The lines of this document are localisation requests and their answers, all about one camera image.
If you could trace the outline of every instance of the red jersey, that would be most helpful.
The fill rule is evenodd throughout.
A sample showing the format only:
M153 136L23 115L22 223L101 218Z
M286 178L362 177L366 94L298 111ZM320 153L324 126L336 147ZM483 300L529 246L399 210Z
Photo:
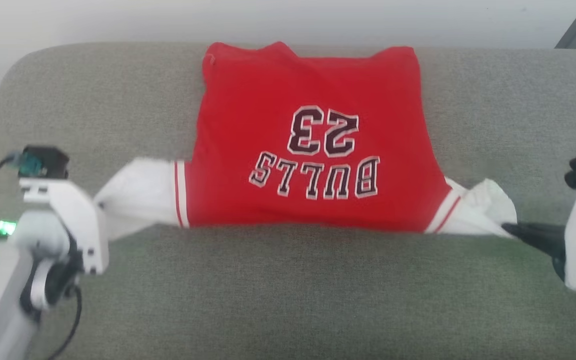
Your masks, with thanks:
M175 172L182 225L421 232L441 222L451 188L426 130L412 48L334 58L299 57L283 43L215 43L203 76L192 161Z

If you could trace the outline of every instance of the red and white striped trim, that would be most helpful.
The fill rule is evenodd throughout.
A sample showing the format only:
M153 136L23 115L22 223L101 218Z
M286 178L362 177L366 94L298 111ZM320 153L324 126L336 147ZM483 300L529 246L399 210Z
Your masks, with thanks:
M451 189L448 195L446 195L446 198L443 199L441 205L439 205L439 208L437 209L437 212L435 212L432 221L430 221L430 224L425 228L425 231L423 232L426 234L438 233L439 230L444 227L444 224L446 224L446 221L448 221L455 208L457 207L457 204L459 204L461 200L462 197L459 196L459 193L454 189Z
M174 196L176 197L176 217L179 226L189 228L188 208L186 207L186 167L183 161L174 162Z

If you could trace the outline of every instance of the gray upholstery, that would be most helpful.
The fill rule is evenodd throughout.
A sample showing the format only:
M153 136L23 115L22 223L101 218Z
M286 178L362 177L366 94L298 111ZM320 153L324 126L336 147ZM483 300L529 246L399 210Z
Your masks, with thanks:
M26 144L71 156L94 194L137 156L190 158L205 45L96 43L20 60L0 86L0 158ZM297 48L363 56L375 48ZM576 50L418 48L444 173L496 180L526 221L564 223L576 198ZM25 206L0 174L0 219ZM576 359L576 293L518 241L281 225L149 228L82 280L63 359ZM32 347L61 344L74 301Z

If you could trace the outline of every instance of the red stripe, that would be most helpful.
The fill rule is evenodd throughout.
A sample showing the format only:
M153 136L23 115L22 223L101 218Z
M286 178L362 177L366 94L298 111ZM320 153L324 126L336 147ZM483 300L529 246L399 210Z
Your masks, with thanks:
M179 226L184 227L181 221L181 209L179 209L179 171L177 170L177 162L174 162L174 202L176 203L176 219L179 221Z
M453 211L457 207L457 204L459 204L459 202L461 200L462 200L462 198L460 196L457 198L457 200L454 201L454 203L450 207L450 210L448 210L448 214L446 214L446 217L443 218L443 221L441 221L441 223L439 224L439 227L437 227L437 230L434 231L435 234L437 234L439 232L439 230L441 230L444 227L444 225L446 225L446 221L448 221L448 218L450 218L450 215L453 213Z

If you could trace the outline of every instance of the white fabric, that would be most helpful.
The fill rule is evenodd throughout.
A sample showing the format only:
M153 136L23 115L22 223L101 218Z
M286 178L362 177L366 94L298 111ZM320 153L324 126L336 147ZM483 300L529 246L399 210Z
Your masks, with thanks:
M179 226L181 222L187 228L184 168L182 161L140 157L119 170L94 197L106 214L109 239L117 240L154 224ZM517 223L515 205L496 182L485 179L472 189L450 178L446 183L452 191L426 233L512 237L501 224Z

